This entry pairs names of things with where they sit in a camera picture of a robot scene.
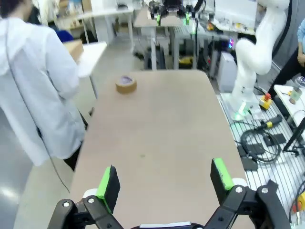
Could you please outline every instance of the blue chair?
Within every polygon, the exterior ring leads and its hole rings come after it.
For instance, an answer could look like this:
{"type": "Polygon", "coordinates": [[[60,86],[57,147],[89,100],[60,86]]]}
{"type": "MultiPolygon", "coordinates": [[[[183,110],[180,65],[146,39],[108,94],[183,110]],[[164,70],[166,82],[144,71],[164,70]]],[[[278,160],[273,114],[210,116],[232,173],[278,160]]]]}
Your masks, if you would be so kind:
{"type": "Polygon", "coordinates": [[[74,38],[72,37],[71,34],[69,34],[68,31],[65,31],[65,30],[59,30],[59,31],[56,31],[56,34],[57,36],[59,37],[59,40],[61,42],[70,42],[70,41],[73,41],[74,38]]]}

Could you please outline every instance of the person's hand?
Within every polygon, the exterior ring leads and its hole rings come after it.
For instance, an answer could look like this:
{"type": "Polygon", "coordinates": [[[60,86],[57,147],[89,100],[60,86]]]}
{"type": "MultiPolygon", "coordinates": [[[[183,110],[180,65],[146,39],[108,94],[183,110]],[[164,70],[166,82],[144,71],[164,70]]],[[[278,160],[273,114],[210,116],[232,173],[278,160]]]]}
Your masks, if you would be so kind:
{"type": "Polygon", "coordinates": [[[304,63],[305,63],[305,55],[302,53],[299,53],[298,57],[297,57],[297,61],[299,61],[300,65],[302,67],[304,67],[304,63]]]}

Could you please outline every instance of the white jacket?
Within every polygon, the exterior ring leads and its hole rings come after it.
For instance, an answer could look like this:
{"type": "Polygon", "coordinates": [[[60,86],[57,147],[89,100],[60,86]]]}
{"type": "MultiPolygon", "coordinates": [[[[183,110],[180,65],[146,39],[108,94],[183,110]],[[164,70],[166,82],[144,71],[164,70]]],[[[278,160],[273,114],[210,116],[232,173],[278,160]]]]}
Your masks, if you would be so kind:
{"type": "Polygon", "coordinates": [[[0,107],[37,166],[49,158],[46,149],[51,156],[67,159],[83,141],[84,124],[71,102],[79,85],[76,71],[54,30],[17,18],[0,20],[0,107]],[[8,20],[8,54],[20,91],[6,56],[8,20]]]}

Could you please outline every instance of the gray floor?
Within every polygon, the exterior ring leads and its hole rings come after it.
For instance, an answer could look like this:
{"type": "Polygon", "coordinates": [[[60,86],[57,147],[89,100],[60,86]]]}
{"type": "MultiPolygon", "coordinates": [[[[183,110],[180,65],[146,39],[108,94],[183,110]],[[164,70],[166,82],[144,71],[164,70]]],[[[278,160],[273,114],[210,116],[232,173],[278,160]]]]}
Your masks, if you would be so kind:
{"type": "MultiPolygon", "coordinates": [[[[138,39],[135,39],[135,43],[136,49],[141,52],[149,45],[147,40],[139,42],[138,39]]],[[[171,58],[166,58],[166,64],[167,67],[172,67],[171,58]]],[[[128,39],[120,38],[107,47],[97,64],[93,77],[100,87],[109,78],[117,78],[142,68],[143,62],[130,53],[128,39]]],[[[259,76],[259,85],[268,89],[276,75],[277,71],[272,69],[269,74],[259,76]]],[[[215,81],[212,82],[212,86],[218,93],[215,81]]],[[[95,101],[90,80],[82,79],[75,103],[89,122],[88,112],[94,107],[95,101]]],[[[58,180],[50,162],[46,162],[41,167],[32,168],[31,162],[20,149],[1,112],[0,120],[0,133],[2,134],[0,138],[2,155],[0,207],[6,209],[1,212],[0,216],[2,228],[10,229],[13,228],[13,225],[15,229],[46,228],[57,201],[69,198],[69,194],[58,180]]],[[[70,186],[73,177],[70,168],[62,160],[55,160],[55,164],[65,184],[70,186]]]]}

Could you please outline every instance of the gray cable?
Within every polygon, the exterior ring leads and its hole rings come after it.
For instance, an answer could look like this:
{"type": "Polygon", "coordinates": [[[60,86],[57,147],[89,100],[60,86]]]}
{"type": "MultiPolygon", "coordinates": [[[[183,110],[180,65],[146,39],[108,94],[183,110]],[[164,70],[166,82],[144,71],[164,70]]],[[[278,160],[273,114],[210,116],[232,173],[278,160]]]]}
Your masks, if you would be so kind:
{"type": "MultiPolygon", "coordinates": [[[[31,111],[30,111],[30,109],[28,108],[28,105],[26,104],[25,99],[23,98],[23,95],[22,95],[22,93],[21,93],[20,87],[19,87],[18,84],[17,84],[16,77],[15,77],[15,75],[14,75],[12,66],[11,66],[11,64],[10,64],[9,51],[8,51],[8,36],[9,36],[9,24],[10,24],[10,21],[9,21],[9,19],[7,19],[7,21],[8,21],[8,23],[7,23],[6,33],[5,33],[5,53],[6,53],[6,58],[7,58],[7,60],[8,60],[8,65],[9,65],[10,73],[11,73],[11,75],[12,75],[12,77],[13,77],[13,80],[15,81],[15,84],[16,84],[17,89],[18,89],[18,91],[19,91],[19,93],[20,93],[20,96],[21,96],[21,98],[22,98],[22,100],[23,100],[23,103],[25,104],[25,107],[28,109],[31,118],[32,118],[33,122],[35,123],[34,118],[33,118],[33,115],[31,114],[31,111]]],[[[39,137],[41,138],[43,144],[45,145],[45,143],[44,143],[44,141],[43,141],[43,137],[42,137],[42,135],[41,135],[41,131],[40,131],[40,129],[37,127],[37,125],[36,125],[36,128],[37,128],[37,134],[39,135],[39,137]]],[[[49,155],[49,158],[50,158],[50,160],[51,160],[51,163],[52,163],[52,165],[53,165],[53,167],[54,167],[54,170],[55,170],[55,172],[56,172],[56,174],[57,174],[59,180],[61,181],[62,185],[64,185],[64,187],[67,189],[68,193],[70,193],[69,189],[67,188],[67,186],[64,184],[63,180],[61,179],[61,176],[59,175],[59,173],[58,173],[58,171],[57,171],[57,168],[56,168],[56,166],[55,166],[55,164],[54,164],[54,161],[53,161],[53,159],[52,159],[52,157],[51,157],[51,155],[50,155],[49,150],[48,150],[47,147],[46,147],[46,151],[47,151],[47,153],[48,153],[48,155],[49,155]]]]}

